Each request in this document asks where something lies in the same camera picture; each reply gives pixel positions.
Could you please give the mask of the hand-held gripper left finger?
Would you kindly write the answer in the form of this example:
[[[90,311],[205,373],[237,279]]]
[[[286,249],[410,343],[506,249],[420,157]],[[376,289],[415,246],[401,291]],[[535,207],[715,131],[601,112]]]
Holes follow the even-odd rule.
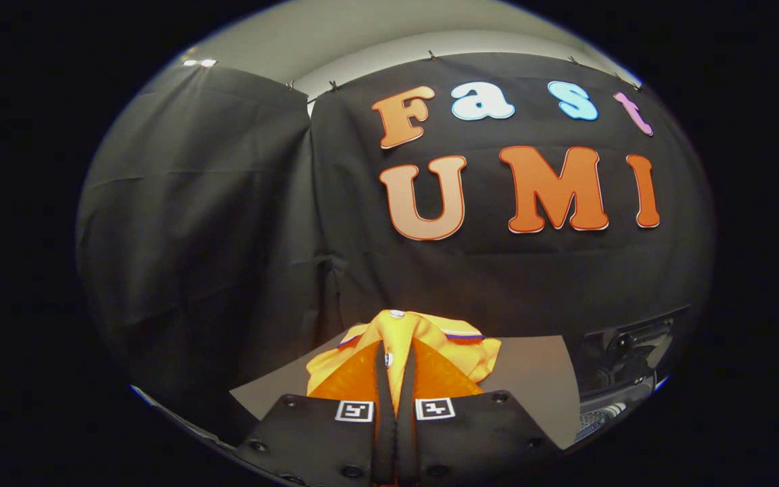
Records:
[[[398,425],[383,343],[356,358],[364,378],[336,398],[282,394],[237,449],[267,477],[293,486],[386,486],[396,483]]]

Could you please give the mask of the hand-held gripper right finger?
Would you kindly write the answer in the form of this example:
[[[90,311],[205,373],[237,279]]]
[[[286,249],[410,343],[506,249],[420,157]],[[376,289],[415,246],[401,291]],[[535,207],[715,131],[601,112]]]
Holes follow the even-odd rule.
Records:
[[[507,390],[419,398],[426,352],[411,346],[396,414],[398,486],[496,486],[520,469],[557,460],[559,447]]]

